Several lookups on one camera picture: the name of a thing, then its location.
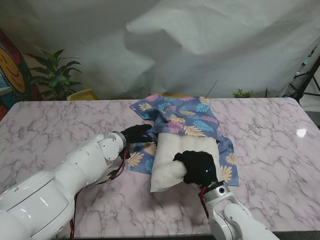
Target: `red cable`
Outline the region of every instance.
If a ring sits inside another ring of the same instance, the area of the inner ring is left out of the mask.
[[[203,208],[204,208],[204,211],[205,211],[206,216],[209,217],[209,212],[208,212],[207,206],[206,206],[206,204],[205,204],[205,200],[204,200],[204,198],[205,198],[205,191],[206,191],[206,190],[207,190],[207,187],[206,187],[206,186],[204,186],[204,187],[202,188],[202,190],[201,190],[201,203],[202,203],[202,206],[203,206]]]
[[[112,178],[112,180],[117,178],[124,171],[125,165],[126,165],[126,156],[127,156],[128,150],[129,150],[129,148],[127,148],[125,150],[125,152],[124,152],[123,161],[122,161],[123,163],[122,163],[121,170]],[[77,204],[77,198],[78,198],[79,192],[74,196],[74,213],[73,213],[74,221],[76,221],[76,204]],[[72,219],[70,220],[70,240],[74,240],[74,238],[75,238],[75,224],[74,224],[74,221]]]
[[[127,148],[124,152],[124,156],[123,156],[123,164],[122,164],[122,167],[121,167],[121,170],[112,178],[112,179],[115,179],[117,178],[125,169],[125,165],[126,165],[126,156],[127,156],[127,153],[128,153],[128,149]]]

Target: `white curtain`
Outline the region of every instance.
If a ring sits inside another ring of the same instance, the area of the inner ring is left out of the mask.
[[[3,0],[0,28],[23,53],[80,57],[100,99],[274,97],[320,43],[320,1]]]

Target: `leaf print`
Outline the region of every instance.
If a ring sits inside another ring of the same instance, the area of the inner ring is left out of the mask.
[[[167,106],[166,103],[161,103],[158,105],[158,109],[162,111],[163,109],[165,109],[166,106]]]
[[[187,101],[190,101],[190,100],[193,100],[195,99],[193,96],[186,96],[186,97],[181,97],[180,100],[184,101],[184,102],[187,102]]]
[[[189,136],[205,136],[205,134],[196,126],[184,126],[184,134]]]
[[[220,166],[220,170],[222,172],[222,179],[227,183],[231,180],[232,177],[232,167]]]
[[[201,120],[195,120],[193,125],[196,126],[198,129],[200,129],[201,131],[208,131],[208,132],[214,131],[212,127],[208,126],[205,122]]]
[[[179,131],[182,131],[182,129],[184,128],[184,125],[182,125],[181,123],[179,123],[177,121],[171,121],[168,123],[168,128],[169,128],[170,133],[178,134]]]
[[[200,100],[200,103],[202,103],[203,105],[208,105],[207,100],[203,96],[199,97],[199,100]]]
[[[149,159],[145,162],[145,169],[151,174],[154,166],[154,159]]]
[[[140,160],[143,158],[145,154],[144,153],[139,153],[139,152],[134,152],[128,161],[128,166],[129,167],[134,167],[137,166],[138,163],[140,163]]]
[[[180,109],[183,110],[183,111],[187,111],[188,110],[187,106],[185,106],[185,105],[180,107]]]
[[[167,118],[167,120],[170,119],[171,121],[175,121],[175,122],[178,122],[178,123],[186,123],[186,120],[184,118],[180,118],[180,117],[177,117],[176,115],[172,114],[170,117]]]
[[[231,165],[236,165],[237,164],[237,158],[236,158],[236,155],[235,153],[230,153],[229,156],[226,156],[225,157],[225,160],[228,164],[231,164]]]
[[[187,119],[199,120],[200,117],[198,115],[195,116],[186,116]]]
[[[147,96],[145,98],[145,100],[149,101],[149,102],[154,102],[155,100],[157,100],[157,98],[159,97],[159,94],[153,94],[153,95],[150,95],[150,96]]]
[[[155,142],[147,142],[142,145],[142,150],[145,151],[147,154],[155,156],[157,151],[157,145]]]
[[[147,109],[151,109],[152,108],[152,106],[147,102],[139,104],[139,107],[140,107],[140,110],[142,110],[142,111],[145,111]]]
[[[202,116],[202,117],[200,117],[200,119],[206,120],[206,121],[208,121],[208,122],[213,122],[213,123],[215,123],[215,124],[218,123],[218,119],[216,119],[216,118],[214,118],[214,117]]]
[[[173,102],[176,100],[176,98],[173,97],[165,97],[165,100],[167,100],[168,102]]]
[[[179,109],[179,113],[183,114],[183,115],[186,115],[186,116],[194,116],[196,115],[194,112],[192,111],[187,111],[187,110],[182,110],[182,109]]]
[[[150,115],[148,113],[145,113],[145,112],[141,113],[140,116],[145,120],[151,119]]]
[[[202,113],[208,112],[209,109],[210,109],[209,105],[205,105],[203,103],[200,103],[195,107],[196,112],[202,112]]]

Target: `pink marble tabletop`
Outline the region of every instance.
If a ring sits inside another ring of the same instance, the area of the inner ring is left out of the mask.
[[[51,170],[82,141],[143,123],[135,100],[20,102],[0,122],[0,192]],[[273,231],[320,230],[320,131],[290,98],[208,99],[237,155],[239,187]],[[78,198],[76,237],[210,234],[191,185],[150,193],[150,176],[125,170]],[[61,233],[68,234],[68,228]]]

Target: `small plant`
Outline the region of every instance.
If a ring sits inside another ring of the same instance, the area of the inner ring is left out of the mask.
[[[251,98],[251,94],[253,93],[253,90],[247,91],[247,92],[242,92],[242,89],[238,89],[238,91],[235,91],[232,93],[232,95],[235,98]]]
[[[59,57],[59,55],[64,51],[64,49],[55,52],[53,55],[41,50],[41,52],[46,56],[44,59],[39,56],[34,56],[32,54],[26,53],[28,56],[37,60],[44,67],[34,67],[30,70],[36,71],[38,73],[45,74],[47,76],[34,76],[31,78],[30,84],[38,84],[39,86],[46,86],[50,90],[44,91],[41,94],[45,97],[52,96],[49,100],[63,101],[67,100],[67,97],[74,94],[76,91],[71,89],[71,86],[81,84],[81,82],[71,81],[71,76],[69,72],[75,70],[81,73],[80,70],[70,67],[75,64],[80,64],[77,61],[70,61],[66,65],[59,67],[59,61],[61,59],[75,59],[76,57]]]

